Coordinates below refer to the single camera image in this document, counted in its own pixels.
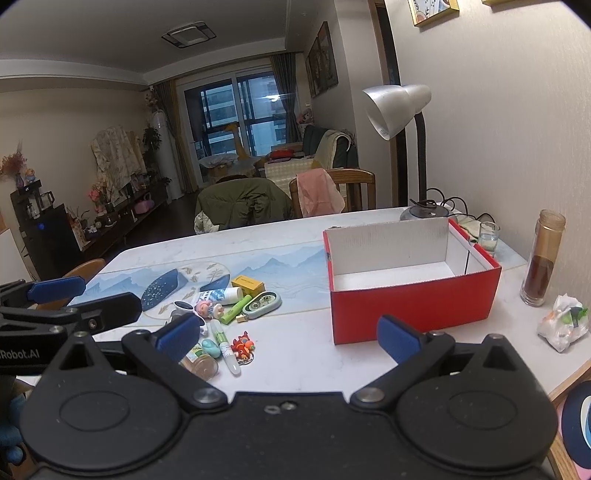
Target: figurine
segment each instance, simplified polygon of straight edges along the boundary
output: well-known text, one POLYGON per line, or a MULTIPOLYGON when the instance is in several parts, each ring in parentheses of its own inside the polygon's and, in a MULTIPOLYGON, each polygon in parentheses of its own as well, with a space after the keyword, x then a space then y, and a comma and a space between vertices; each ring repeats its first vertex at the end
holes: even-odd
POLYGON ((252 351, 255 349, 255 342, 248 338, 248 332, 240 335, 232 342, 232 351, 240 365, 248 365, 255 358, 252 351))
POLYGON ((28 168, 25 170, 25 180, 27 185, 33 183, 35 181, 35 170, 32 168, 28 168))
POLYGON ((219 320, 223 316, 223 306, 221 303, 213 304, 211 300, 200 300, 195 305, 195 312, 205 319, 219 320))

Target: desk lamp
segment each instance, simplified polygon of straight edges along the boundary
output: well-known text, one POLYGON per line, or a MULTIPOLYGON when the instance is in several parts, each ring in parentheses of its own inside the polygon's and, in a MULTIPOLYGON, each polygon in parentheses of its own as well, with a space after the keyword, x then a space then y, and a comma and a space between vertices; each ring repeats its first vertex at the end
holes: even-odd
POLYGON ((418 202, 411 199, 414 205, 403 211, 400 219, 449 216, 447 208, 427 200, 427 138, 422 110, 431 101, 431 89, 427 85, 380 85, 363 92, 369 120, 384 140, 394 138, 413 118, 417 126, 418 202))

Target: floor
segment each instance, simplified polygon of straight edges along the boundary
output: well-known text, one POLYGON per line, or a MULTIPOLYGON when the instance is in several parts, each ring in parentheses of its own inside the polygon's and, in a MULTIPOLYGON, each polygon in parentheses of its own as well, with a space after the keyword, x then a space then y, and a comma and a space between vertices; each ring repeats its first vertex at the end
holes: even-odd
POLYGON ((111 248, 105 260, 109 262, 130 248, 195 235, 193 224, 196 203, 197 193, 191 193, 168 205, 161 205, 127 236, 125 245, 111 248))

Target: blue gripper pad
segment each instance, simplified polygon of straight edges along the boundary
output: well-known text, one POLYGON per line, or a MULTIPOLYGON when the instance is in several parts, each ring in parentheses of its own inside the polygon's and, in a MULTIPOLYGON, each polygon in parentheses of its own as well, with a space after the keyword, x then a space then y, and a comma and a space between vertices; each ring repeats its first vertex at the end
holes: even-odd
POLYGON ((377 337, 380 347, 398 364, 417 353, 425 338, 411 326, 390 316, 378 320, 377 337))
POLYGON ((204 320, 194 313, 185 313, 152 334, 156 350, 180 362, 199 341, 199 327, 204 320))
POLYGON ((86 282, 82 277, 57 278, 36 282, 27 292, 27 298, 35 303, 72 299, 82 295, 86 290, 86 282))

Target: yellow box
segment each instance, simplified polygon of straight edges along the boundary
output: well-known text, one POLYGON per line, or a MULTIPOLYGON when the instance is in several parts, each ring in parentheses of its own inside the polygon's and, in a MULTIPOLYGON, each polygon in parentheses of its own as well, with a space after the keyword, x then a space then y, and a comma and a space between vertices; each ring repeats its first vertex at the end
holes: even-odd
POLYGON ((238 275, 232 280, 232 287, 240 287, 244 295, 251 295, 253 298, 265 291, 265 284, 262 281, 238 275))

